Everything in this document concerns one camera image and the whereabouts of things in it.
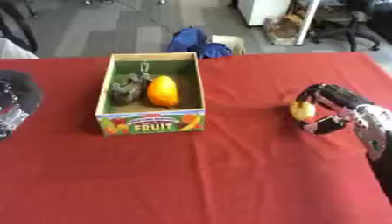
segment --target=box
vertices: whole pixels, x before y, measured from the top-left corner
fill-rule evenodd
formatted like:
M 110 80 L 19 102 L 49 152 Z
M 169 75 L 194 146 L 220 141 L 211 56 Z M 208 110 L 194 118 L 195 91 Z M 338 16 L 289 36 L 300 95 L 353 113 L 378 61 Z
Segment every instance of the box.
M 294 46 L 297 42 L 297 35 L 292 36 L 290 38 L 279 38 L 275 33 L 274 29 L 276 29 L 277 23 L 279 22 L 278 19 L 273 19 L 267 17 L 264 20 L 264 32 L 271 41 L 273 46 Z
M 178 86 L 179 105 L 175 108 L 154 106 L 144 97 L 130 105 L 111 103 L 111 83 L 130 73 L 140 74 L 143 61 L 150 65 L 152 77 L 168 75 Z M 113 54 L 102 85 L 96 119 L 105 136 L 203 130 L 205 101 L 196 54 L 154 53 Z
M 239 38 L 236 36 L 213 35 L 211 41 L 213 43 L 223 44 L 226 47 L 230 48 L 233 52 L 233 55 L 245 54 L 245 41 L 243 40 L 243 38 Z

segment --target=table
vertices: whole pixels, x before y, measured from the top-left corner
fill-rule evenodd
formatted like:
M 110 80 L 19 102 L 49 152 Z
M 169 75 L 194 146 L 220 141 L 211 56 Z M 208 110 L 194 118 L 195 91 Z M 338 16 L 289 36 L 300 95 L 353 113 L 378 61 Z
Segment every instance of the table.
M 391 109 L 392 81 L 364 54 L 202 60 L 205 131 L 103 137 L 94 111 L 108 61 L 0 61 L 45 91 L 1 142 L 0 223 L 392 223 L 350 129 L 312 136 L 287 109 L 318 82 Z

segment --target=floor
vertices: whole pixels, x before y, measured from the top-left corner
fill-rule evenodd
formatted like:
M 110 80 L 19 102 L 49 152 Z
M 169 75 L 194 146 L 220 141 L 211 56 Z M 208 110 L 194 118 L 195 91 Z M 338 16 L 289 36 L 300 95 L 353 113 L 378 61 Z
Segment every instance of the floor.
M 208 35 L 235 35 L 245 40 L 252 53 L 334 53 L 346 52 L 341 39 L 322 44 L 275 46 L 259 27 L 247 28 L 237 10 L 227 7 L 230 0 L 115 0 L 110 5 L 84 0 L 35 0 L 38 18 L 31 26 L 38 39 L 38 56 L 95 57 L 111 53 L 160 53 L 172 34 L 183 27 L 198 26 Z M 19 5 L 26 13 L 25 7 Z M 367 53 L 392 73 L 392 45 L 382 42 L 379 52 L 368 50 L 370 43 L 360 42 Z

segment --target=office chair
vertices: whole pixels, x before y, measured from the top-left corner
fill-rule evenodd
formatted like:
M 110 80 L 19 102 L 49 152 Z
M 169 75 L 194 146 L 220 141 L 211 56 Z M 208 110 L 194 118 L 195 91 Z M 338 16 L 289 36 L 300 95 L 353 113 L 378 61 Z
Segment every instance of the office chair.
M 231 0 L 231 2 L 228 5 L 228 7 L 231 7 L 231 8 L 234 8 L 234 9 L 238 8 L 238 0 Z
M 343 25 L 339 22 L 333 22 L 331 20 L 326 19 L 328 24 L 332 24 L 337 27 L 332 30 L 320 31 L 316 32 L 316 34 L 312 37 L 312 41 L 314 43 L 320 43 L 321 39 L 336 36 L 336 35 L 345 35 L 348 43 L 350 44 L 351 52 L 356 52 L 357 43 L 356 38 L 367 39 L 374 43 L 374 45 L 370 48 L 372 51 L 380 50 L 380 41 L 367 33 L 364 33 L 360 30 L 361 25 L 365 24 L 368 20 L 371 19 L 375 6 L 379 3 L 379 0 L 346 0 L 344 4 L 346 5 L 349 11 L 351 11 L 349 17 L 346 17 L 346 22 L 348 24 Z
M 15 21 L 26 40 L 19 38 L 12 33 L 10 27 L 4 21 L 3 15 L 0 13 L 0 31 L 3 33 L 3 38 L 12 41 L 17 46 L 20 46 L 29 52 L 35 53 L 38 49 L 37 41 L 22 13 L 20 13 L 15 5 L 9 0 L 0 0 L 0 10 L 2 10 L 1 12 L 8 14 Z

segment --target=robotic hand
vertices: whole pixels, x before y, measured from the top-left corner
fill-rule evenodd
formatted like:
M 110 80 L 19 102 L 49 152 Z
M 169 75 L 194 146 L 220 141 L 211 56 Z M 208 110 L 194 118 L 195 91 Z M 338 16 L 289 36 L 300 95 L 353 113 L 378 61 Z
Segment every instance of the robotic hand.
M 9 137 L 41 101 L 41 90 L 29 76 L 0 71 L 0 140 Z
M 384 192 L 392 201 L 392 113 L 374 105 L 360 95 L 337 85 L 316 84 L 309 86 L 296 99 L 290 111 L 294 117 L 304 102 L 315 107 L 320 105 L 336 112 L 307 122 L 298 120 L 299 125 L 313 134 L 326 134 L 353 123 L 353 131 L 367 148 L 368 160 Z

